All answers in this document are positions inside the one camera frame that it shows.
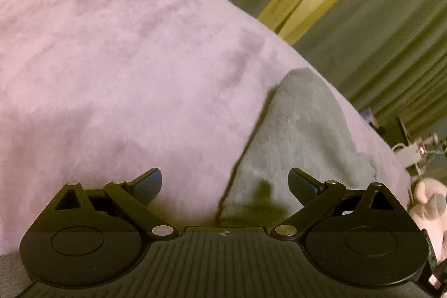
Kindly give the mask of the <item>grey sweatpants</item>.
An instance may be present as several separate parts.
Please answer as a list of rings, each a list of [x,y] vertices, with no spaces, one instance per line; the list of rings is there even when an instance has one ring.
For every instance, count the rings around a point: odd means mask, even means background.
[[[357,150],[338,101],[309,69],[292,70],[274,92],[223,200],[220,225],[272,229],[300,210],[289,191],[293,168],[351,189],[387,180],[377,159]]]

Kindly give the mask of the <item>white device with red light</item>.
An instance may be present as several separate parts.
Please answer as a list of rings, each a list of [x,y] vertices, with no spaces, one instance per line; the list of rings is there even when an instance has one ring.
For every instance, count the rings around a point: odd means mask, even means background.
[[[436,133],[419,137],[415,141],[404,145],[396,144],[392,152],[405,168],[419,163],[429,163],[436,156],[446,156],[446,138],[440,139]]]

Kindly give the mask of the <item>pink plush toy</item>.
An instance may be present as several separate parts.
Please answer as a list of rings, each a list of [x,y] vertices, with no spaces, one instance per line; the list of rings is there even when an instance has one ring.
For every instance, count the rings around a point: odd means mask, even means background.
[[[414,187],[409,215],[426,230],[438,263],[446,260],[446,185],[434,178],[421,179]]]

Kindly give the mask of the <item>pink fleece blanket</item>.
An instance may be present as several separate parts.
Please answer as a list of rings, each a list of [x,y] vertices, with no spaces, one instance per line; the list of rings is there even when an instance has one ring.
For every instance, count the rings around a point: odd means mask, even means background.
[[[152,209],[220,224],[222,203],[292,70],[342,108],[359,152],[403,205],[408,173],[294,48],[227,0],[1,0],[1,252],[17,250],[67,182],[99,188],[153,167]]]

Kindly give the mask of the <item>grey-green curtain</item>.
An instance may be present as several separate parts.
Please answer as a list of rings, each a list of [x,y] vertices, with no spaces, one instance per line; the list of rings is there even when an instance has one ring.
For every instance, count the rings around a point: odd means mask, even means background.
[[[258,19],[271,0],[229,0]],[[446,117],[446,0],[339,0],[292,45],[355,107],[410,132]]]

